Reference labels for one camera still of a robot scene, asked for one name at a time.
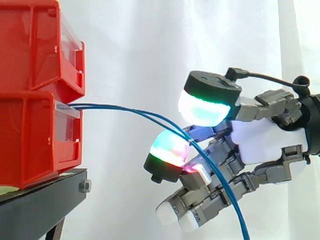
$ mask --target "green light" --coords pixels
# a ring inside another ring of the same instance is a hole
[[[178,109],[183,118],[190,124],[215,127],[226,118],[231,107],[221,103],[204,101],[183,91],[179,99]]]
[[[169,130],[161,132],[151,146],[150,154],[177,167],[185,164],[189,143]]]

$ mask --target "white fingertip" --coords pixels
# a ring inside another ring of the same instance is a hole
[[[297,176],[299,176],[303,172],[306,166],[307,166],[307,161],[291,162],[289,164],[291,179],[293,180]]]
[[[183,232],[191,232],[199,228],[197,220],[190,210],[179,219],[179,225]]]
[[[169,225],[178,221],[178,217],[169,202],[161,203],[156,208],[155,214],[162,225]]]
[[[207,173],[207,171],[205,170],[205,168],[202,164],[196,164],[192,168],[200,174],[200,176],[206,186],[212,182],[210,175]]]

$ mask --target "metal bolt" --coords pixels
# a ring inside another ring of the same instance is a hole
[[[81,193],[90,193],[91,191],[91,180],[86,179],[79,184],[79,191]]]

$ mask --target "led fingertip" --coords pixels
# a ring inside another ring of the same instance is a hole
[[[189,148],[185,139],[165,130],[152,144],[143,167],[152,174],[151,180],[155,183],[162,180],[175,183],[183,171]]]
[[[190,124],[215,127],[236,110],[242,89],[222,75],[191,71],[181,93],[178,110]]]

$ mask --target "transparent drawer front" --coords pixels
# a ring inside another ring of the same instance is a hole
[[[62,13],[60,31],[62,53],[64,57],[76,68],[76,52],[82,50],[82,44]]]
[[[80,118],[80,112],[68,105],[56,101],[55,104],[55,140],[59,142],[78,142],[75,139],[74,124]]]

